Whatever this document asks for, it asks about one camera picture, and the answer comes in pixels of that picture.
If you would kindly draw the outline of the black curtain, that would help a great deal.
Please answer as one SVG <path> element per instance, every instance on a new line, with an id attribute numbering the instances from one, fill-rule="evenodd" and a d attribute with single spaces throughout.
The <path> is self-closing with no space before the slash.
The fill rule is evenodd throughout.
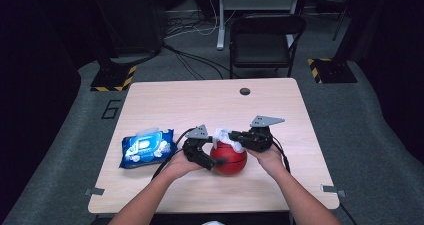
<path id="1" fill-rule="evenodd" d="M 354 0 L 351 46 L 384 119 L 424 164 L 424 0 Z"/>
<path id="2" fill-rule="evenodd" d="M 92 56 L 76 23 L 85 0 L 0 0 L 0 220 L 53 143 Z"/>

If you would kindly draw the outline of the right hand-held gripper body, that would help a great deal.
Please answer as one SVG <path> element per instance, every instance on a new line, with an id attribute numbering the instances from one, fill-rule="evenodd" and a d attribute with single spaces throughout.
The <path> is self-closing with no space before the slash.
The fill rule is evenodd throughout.
<path id="1" fill-rule="evenodd" d="M 244 135 L 244 147 L 256 152 L 268 150 L 273 144 L 270 126 L 283 122 L 283 118 L 257 115 L 251 122 L 249 131 Z"/>

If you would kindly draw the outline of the black stand base striped edge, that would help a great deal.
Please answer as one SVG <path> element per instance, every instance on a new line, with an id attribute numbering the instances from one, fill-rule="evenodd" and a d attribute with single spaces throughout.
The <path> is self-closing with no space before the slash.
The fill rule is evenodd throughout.
<path id="1" fill-rule="evenodd" d="M 135 71 L 135 66 L 100 69 L 90 85 L 90 90 L 99 92 L 124 91 L 129 87 Z"/>
<path id="2" fill-rule="evenodd" d="M 307 60 L 316 83 L 356 83 L 357 79 L 346 63 L 337 63 L 329 58 Z"/>

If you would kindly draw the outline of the red ball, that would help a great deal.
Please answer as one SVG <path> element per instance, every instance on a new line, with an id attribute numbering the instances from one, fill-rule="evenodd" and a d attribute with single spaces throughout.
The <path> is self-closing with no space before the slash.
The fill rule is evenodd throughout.
<path id="1" fill-rule="evenodd" d="M 233 176 L 240 173 L 247 163 L 247 152 L 236 152 L 229 144 L 218 142 L 210 150 L 210 156 L 220 163 L 213 170 L 223 176 Z"/>

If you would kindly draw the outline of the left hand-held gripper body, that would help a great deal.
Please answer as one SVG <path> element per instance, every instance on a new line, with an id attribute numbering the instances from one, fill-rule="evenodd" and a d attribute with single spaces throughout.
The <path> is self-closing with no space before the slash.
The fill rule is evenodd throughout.
<path id="1" fill-rule="evenodd" d="M 203 146 L 209 139 L 205 125 L 191 129 L 186 135 L 183 152 L 190 162 L 208 162 L 209 156 L 203 151 Z"/>

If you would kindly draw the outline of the black folding chair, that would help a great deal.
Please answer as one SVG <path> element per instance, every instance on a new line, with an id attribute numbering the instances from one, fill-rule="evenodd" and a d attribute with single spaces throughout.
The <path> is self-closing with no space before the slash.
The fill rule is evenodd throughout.
<path id="1" fill-rule="evenodd" d="M 235 68 L 287 69 L 290 77 L 307 23 L 299 15 L 247 15 L 230 29 L 230 77 Z"/>

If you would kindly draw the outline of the white wet wipe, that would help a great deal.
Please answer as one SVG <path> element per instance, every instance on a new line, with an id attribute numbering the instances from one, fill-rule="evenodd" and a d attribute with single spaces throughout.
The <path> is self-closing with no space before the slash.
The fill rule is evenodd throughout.
<path id="1" fill-rule="evenodd" d="M 231 132 L 231 130 L 230 129 L 227 129 L 227 128 L 223 128 L 223 127 L 217 128 L 215 130 L 213 136 L 214 137 L 219 137 L 220 138 L 220 141 L 218 141 L 217 143 L 213 144 L 213 147 L 214 148 L 217 148 L 218 147 L 218 143 L 221 142 L 221 143 L 230 145 L 232 147 L 232 149 L 236 153 L 242 153 L 242 152 L 244 152 L 245 151 L 245 148 L 244 147 L 242 147 L 239 143 L 237 143 L 237 142 L 235 142 L 235 141 L 233 141 L 233 140 L 231 140 L 229 138 L 228 134 L 230 132 Z"/>

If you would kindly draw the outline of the blue wet wipes packet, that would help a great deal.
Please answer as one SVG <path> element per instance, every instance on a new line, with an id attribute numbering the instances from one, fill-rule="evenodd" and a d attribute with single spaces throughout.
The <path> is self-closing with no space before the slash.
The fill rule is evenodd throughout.
<path id="1" fill-rule="evenodd" d="M 120 168 L 133 169 L 164 162 L 176 151 L 173 141 L 174 130 L 151 128 L 121 141 L 122 157 Z"/>

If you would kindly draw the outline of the person's right hand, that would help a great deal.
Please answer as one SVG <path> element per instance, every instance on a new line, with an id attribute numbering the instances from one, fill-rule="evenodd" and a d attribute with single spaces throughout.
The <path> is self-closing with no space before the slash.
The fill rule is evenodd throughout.
<path id="1" fill-rule="evenodd" d="M 278 180 L 286 173 L 286 169 L 282 161 L 282 155 L 275 146 L 272 146 L 264 152 L 256 152 L 248 149 L 248 153 L 257 159 L 261 167 L 274 180 Z"/>

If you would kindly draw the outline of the white metal desk frame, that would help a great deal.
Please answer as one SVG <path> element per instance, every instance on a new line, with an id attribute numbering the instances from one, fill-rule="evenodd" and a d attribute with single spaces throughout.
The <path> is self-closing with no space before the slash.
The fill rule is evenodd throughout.
<path id="1" fill-rule="evenodd" d="M 219 0 L 219 27 L 216 48 L 225 45 L 224 12 L 233 11 L 287 11 L 293 14 L 298 0 Z"/>

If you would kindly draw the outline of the person's left hand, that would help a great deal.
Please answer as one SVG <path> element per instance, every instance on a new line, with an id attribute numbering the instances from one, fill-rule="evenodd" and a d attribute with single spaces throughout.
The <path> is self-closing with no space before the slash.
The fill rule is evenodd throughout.
<path id="1" fill-rule="evenodd" d="M 185 176 L 189 172 L 200 169 L 200 165 L 188 161 L 182 152 L 178 152 L 171 158 L 168 165 L 164 168 L 162 175 L 171 181 L 175 181 L 176 179 Z"/>

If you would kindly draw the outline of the black equipment case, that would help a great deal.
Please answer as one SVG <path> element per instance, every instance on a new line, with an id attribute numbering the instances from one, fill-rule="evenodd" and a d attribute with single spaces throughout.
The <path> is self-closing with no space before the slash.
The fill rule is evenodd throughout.
<path id="1" fill-rule="evenodd" d="M 98 0 L 117 54 L 161 50 L 166 14 L 156 0 Z"/>

